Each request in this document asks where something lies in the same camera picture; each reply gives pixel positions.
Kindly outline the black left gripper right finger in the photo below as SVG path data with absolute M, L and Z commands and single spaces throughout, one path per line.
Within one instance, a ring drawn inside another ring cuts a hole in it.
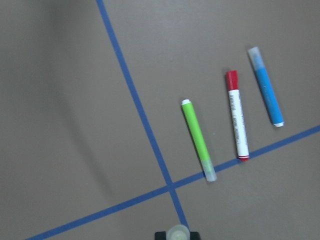
M 201 240 L 201 235 L 197 231 L 190 232 L 190 240 Z

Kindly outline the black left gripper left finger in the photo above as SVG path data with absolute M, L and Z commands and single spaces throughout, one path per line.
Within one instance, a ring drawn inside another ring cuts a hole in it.
M 167 240 L 167 233 L 165 231 L 157 231 L 154 233 L 154 240 Z

